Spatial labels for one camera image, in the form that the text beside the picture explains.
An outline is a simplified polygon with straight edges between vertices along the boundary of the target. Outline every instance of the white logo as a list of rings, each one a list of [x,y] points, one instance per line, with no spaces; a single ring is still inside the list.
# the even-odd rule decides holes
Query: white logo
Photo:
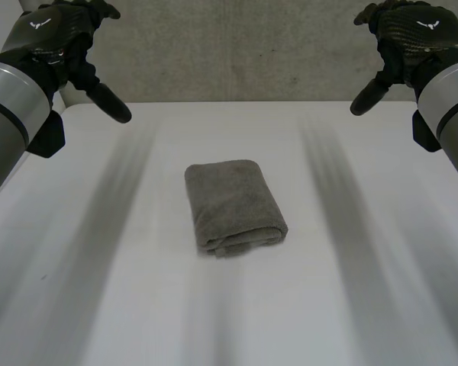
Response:
[[[46,20],[44,23],[37,23],[37,24],[34,24],[34,23],[31,22],[31,23],[29,23],[29,24],[32,26],[32,28],[34,28],[34,29],[39,29],[39,27],[42,27],[43,25],[49,23],[50,21],[51,21],[51,18],[49,18],[48,20]]]
[[[424,24],[424,23],[421,23],[420,21],[418,21],[418,24],[422,25],[423,27],[430,28],[432,31],[434,31],[434,28],[437,27],[438,25],[440,25],[440,21],[437,21],[434,24]]]

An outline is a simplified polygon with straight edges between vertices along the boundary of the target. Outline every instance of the white table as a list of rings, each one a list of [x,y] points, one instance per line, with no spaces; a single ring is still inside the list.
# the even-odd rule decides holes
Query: white table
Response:
[[[458,365],[458,175],[412,103],[92,105],[0,194],[0,365]],[[286,241],[202,258],[183,173],[252,159]]]

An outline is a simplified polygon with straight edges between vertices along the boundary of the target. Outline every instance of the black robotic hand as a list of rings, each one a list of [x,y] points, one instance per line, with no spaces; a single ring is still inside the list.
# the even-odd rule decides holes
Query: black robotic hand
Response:
[[[385,62],[351,105],[357,116],[373,108],[393,84],[406,84],[419,96],[437,73],[458,62],[458,18],[445,8],[387,0],[368,5],[354,24],[369,25]],[[420,66],[428,63],[418,75]]]
[[[54,92],[70,81],[106,114],[126,123],[131,119],[129,109],[100,83],[95,67],[86,62],[93,34],[102,21],[120,16],[104,0],[55,0],[52,5],[41,5],[15,23],[0,53],[0,62],[29,75],[44,90],[51,105]]]

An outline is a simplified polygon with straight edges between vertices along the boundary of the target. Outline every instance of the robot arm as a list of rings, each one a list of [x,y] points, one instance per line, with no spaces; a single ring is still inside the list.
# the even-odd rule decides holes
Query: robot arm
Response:
[[[426,2],[370,4],[355,19],[368,24],[385,66],[360,92],[351,112],[361,115],[394,84],[415,90],[414,140],[429,152],[443,149],[458,171],[458,19]]]
[[[119,17],[104,0],[56,0],[15,23],[0,53],[0,187],[26,150],[49,158],[65,145],[63,122],[51,108],[68,81],[116,121],[131,119],[85,60],[103,19]]]
[[[458,63],[435,75],[418,99],[418,110],[458,171]]]

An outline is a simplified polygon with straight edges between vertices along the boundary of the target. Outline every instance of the gray towel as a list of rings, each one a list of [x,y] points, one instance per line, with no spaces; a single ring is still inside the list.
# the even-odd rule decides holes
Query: gray towel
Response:
[[[186,169],[185,183],[203,252],[239,255],[281,242],[289,231],[255,162],[192,165]]]

